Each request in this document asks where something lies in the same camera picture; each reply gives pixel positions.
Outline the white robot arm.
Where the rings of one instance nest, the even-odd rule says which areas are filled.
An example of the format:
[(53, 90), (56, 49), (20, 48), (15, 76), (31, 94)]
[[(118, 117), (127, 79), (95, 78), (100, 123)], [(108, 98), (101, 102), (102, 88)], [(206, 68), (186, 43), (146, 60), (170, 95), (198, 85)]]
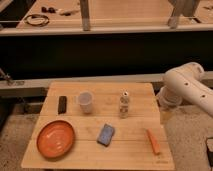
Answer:
[(179, 106), (185, 99), (213, 117), (213, 90), (201, 83), (204, 74), (197, 62), (168, 70), (163, 76), (164, 86), (157, 94), (159, 104), (169, 109)]

